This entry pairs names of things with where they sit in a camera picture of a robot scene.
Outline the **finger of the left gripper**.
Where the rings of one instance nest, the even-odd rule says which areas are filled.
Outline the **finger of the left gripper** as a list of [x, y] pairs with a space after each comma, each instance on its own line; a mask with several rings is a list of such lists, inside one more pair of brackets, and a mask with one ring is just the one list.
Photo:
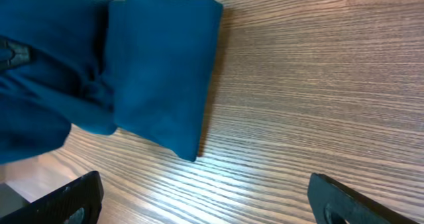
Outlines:
[[1, 70], [10, 70], [30, 63], [31, 49], [25, 44], [1, 38]]

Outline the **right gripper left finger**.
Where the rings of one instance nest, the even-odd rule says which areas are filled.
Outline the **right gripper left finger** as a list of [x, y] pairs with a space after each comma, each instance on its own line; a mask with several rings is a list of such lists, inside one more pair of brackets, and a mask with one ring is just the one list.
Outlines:
[[96, 224], [103, 196], [100, 174], [91, 171], [2, 217], [1, 224]]

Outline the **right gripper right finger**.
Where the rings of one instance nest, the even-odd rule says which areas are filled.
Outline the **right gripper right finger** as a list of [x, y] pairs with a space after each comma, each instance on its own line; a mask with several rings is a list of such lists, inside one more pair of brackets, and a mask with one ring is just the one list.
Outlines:
[[311, 175], [307, 197], [318, 224], [417, 224], [324, 174]]

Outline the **blue t-shirt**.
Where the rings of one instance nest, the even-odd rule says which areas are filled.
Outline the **blue t-shirt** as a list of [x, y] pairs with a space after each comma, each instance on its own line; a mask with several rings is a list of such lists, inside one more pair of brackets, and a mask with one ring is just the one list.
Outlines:
[[60, 148], [72, 125], [194, 161], [222, 13], [215, 0], [1, 0], [1, 38], [32, 58], [1, 70], [1, 162]]

